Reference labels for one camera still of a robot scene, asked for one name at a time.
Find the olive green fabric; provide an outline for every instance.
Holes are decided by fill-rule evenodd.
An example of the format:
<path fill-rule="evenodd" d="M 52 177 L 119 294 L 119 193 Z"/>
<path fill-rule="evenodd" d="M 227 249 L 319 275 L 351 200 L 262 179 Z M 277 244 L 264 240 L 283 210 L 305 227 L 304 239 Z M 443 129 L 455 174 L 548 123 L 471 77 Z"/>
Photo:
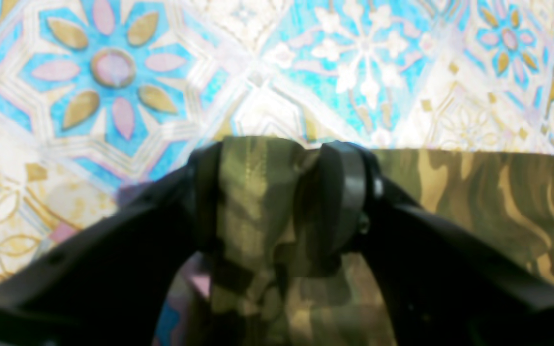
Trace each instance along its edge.
<path fill-rule="evenodd" d="M 383 173 L 425 209 L 554 284 L 554 156 L 374 153 Z M 244 346 L 396 344 L 365 261 L 350 254 L 337 273 L 323 273 L 314 259 L 318 154 L 280 138 L 224 139 L 211 291 L 217 339 Z"/>

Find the camouflage cloth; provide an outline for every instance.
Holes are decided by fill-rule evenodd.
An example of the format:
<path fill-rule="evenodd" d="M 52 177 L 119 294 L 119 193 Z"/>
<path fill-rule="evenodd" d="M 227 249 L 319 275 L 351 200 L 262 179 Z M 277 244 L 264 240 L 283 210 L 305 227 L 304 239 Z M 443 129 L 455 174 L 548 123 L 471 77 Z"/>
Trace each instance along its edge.
<path fill-rule="evenodd" d="M 554 284 L 554 156 L 374 150 L 424 208 Z M 244 346 L 393 345 L 378 285 L 358 255 L 314 266 L 319 152 L 279 138 L 225 138 L 210 331 Z"/>

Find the hole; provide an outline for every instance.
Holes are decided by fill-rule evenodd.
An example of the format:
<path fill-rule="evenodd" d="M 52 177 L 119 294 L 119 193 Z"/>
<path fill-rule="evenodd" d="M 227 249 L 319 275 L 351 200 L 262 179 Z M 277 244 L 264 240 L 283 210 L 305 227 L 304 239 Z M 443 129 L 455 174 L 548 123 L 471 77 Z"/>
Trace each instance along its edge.
<path fill-rule="evenodd" d="M 57 252 L 56 254 L 52 254 L 50 258 L 48 258 L 48 263 L 50 265 L 57 265 L 61 263 L 65 259 L 64 254 Z"/>

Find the black robotic claw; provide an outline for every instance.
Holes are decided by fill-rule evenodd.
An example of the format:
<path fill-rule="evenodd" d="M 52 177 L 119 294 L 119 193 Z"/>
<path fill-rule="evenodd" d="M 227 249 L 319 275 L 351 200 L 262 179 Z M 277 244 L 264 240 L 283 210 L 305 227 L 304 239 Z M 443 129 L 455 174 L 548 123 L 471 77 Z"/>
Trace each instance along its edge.
<path fill-rule="evenodd" d="M 195 151 L 115 216 L 2 282 L 0 342 L 149 345 L 174 274 L 215 246 L 220 149 Z M 325 144 L 319 166 L 319 257 L 363 254 L 400 346 L 554 345 L 554 287 L 422 210 L 367 149 Z"/>

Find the patterned tablecloth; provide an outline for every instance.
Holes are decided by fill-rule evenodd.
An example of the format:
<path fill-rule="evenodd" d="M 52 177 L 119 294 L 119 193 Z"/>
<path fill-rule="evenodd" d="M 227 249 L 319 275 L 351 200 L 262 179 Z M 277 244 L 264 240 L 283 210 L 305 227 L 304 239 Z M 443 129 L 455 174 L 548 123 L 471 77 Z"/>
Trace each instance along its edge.
<path fill-rule="evenodd" d="M 0 0 L 0 280 L 260 134 L 554 155 L 554 0 Z"/>

